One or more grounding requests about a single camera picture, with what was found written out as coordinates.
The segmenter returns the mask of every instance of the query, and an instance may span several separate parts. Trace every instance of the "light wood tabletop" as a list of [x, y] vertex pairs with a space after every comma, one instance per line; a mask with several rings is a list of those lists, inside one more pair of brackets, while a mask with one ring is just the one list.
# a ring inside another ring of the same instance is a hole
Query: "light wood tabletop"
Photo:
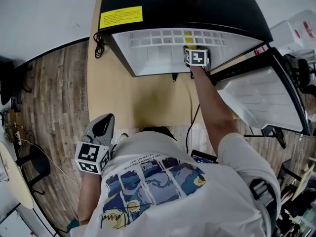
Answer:
[[[89, 119], [113, 113], [115, 129], [190, 124], [198, 107], [198, 96], [190, 73], [133, 78], [115, 54], [105, 50], [94, 57], [101, 0], [96, 1], [88, 50], [87, 94]], [[230, 65], [244, 60], [236, 59]], [[199, 112], [196, 123], [203, 123]]]
[[2, 142], [0, 142], [0, 155], [9, 178], [9, 181], [6, 184], [11, 194], [24, 207], [33, 209], [33, 198], [29, 187], [23, 178], [20, 167], [15, 163], [15, 160]]

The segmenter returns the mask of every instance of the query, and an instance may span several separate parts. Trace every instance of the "chair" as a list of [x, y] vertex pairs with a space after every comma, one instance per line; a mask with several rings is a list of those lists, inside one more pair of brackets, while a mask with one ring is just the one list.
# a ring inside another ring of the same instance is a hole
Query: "chair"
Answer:
[[267, 125], [261, 130], [262, 135], [254, 135], [251, 127], [252, 135], [244, 135], [244, 137], [258, 137], [258, 138], [276, 138], [283, 149], [286, 148], [286, 141], [281, 128]]

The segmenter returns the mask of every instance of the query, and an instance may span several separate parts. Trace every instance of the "white t-shirt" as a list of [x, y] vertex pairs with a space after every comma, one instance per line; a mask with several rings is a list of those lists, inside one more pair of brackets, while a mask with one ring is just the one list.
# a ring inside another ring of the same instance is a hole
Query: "white t-shirt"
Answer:
[[196, 163], [172, 138], [135, 134], [116, 147], [88, 225], [72, 237], [264, 237], [270, 228], [246, 179], [262, 178], [277, 197], [269, 164], [237, 133], [218, 148], [220, 164]]

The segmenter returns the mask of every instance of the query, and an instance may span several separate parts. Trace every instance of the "yellow sticker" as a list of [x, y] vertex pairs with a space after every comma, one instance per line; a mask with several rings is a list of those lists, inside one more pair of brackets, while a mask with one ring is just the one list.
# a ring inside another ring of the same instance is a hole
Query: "yellow sticker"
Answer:
[[100, 29], [127, 23], [142, 22], [143, 10], [141, 6], [111, 10], [101, 13]]

